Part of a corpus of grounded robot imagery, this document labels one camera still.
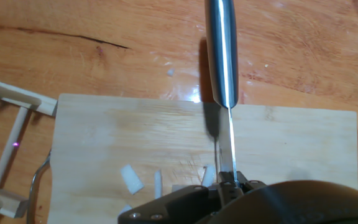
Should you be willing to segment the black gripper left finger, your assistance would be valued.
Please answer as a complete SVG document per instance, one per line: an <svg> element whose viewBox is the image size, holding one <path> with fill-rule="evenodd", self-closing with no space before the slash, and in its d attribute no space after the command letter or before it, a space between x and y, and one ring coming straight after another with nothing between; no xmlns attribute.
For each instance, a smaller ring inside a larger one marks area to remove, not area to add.
<svg viewBox="0 0 358 224"><path fill-rule="evenodd" d="M189 185L118 216L119 224L214 223L232 197L232 182L210 187Z"/></svg>

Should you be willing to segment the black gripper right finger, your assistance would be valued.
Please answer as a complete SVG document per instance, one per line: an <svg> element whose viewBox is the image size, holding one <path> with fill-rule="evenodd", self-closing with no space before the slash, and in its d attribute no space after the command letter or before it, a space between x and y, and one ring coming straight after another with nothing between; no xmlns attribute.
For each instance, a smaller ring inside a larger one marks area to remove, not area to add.
<svg viewBox="0 0 358 224"><path fill-rule="evenodd" d="M235 179L234 173L229 173L233 179L232 182L234 183L234 186L229 191L229 198L231 200L237 199L241 195L249 193L250 191L267 186L265 183L259 180L248 180L240 171L237 171L236 174L237 178Z"/></svg>

